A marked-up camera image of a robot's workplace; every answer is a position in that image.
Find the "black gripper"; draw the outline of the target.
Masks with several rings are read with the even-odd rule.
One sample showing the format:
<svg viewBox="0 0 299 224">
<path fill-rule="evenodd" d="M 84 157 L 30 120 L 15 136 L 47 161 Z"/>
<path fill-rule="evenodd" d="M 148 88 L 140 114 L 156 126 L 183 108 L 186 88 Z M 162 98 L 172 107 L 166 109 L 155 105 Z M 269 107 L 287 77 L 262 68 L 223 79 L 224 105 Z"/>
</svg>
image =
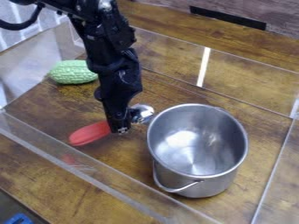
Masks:
<svg viewBox="0 0 299 224">
<path fill-rule="evenodd" d="M 128 48 L 120 53 L 87 50 L 87 65 L 98 74 L 99 87 L 95 98 L 102 102 L 112 133 L 124 134 L 131 128 L 127 106 L 142 92 L 142 74 L 136 51 Z"/>
</svg>

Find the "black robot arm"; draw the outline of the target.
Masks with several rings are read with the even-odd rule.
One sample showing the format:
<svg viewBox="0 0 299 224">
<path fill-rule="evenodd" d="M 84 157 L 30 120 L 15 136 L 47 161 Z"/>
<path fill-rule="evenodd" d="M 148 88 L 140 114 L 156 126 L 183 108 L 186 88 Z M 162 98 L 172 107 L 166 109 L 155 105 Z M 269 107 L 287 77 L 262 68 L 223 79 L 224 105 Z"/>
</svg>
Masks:
<svg viewBox="0 0 299 224">
<path fill-rule="evenodd" d="M 83 40 L 88 70 L 98 74 L 95 98 L 102 102 L 107 124 L 114 133 L 131 129 L 132 115 L 128 103 L 143 91 L 142 67 L 132 44 L 136 29 L 118 8 L 118 0 L 8 0 L 35 11 L 19 24 L 0 19 L 0 28 L 20 31 L 31 26 L 43 9 L 67 15 Z"/>
</svg>

